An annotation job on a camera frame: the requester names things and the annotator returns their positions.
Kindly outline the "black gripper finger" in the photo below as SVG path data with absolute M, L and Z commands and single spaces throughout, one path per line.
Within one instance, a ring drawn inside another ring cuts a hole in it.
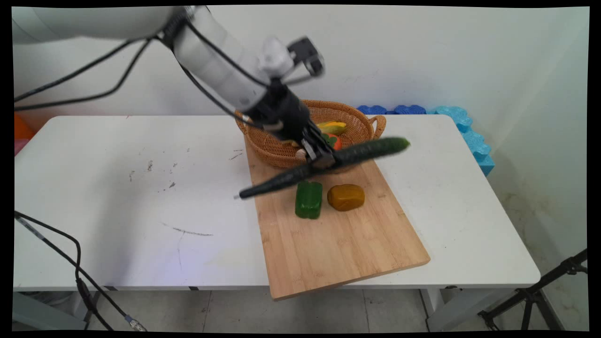
M 307 162 L 324 160 L 324 138 L 318 129 L 303 129 L 301 143 L 306 152 Z
M 333 152 L 335 151 L 336 135 L 322 132 L 315 124 L 314 129 L 318 129 L 324 138 L 324 160 L 320 162 L 314 162 L 314 167 L 318 169 L 330 168 L 335 163 Z

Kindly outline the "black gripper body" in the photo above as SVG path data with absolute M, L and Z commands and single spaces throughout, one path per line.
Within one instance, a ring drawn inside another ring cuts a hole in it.
M 272 81 L 262 99 L 247 110 L 247 116 L 278 140 L 309 136 L 309 108 L 281 81 Z

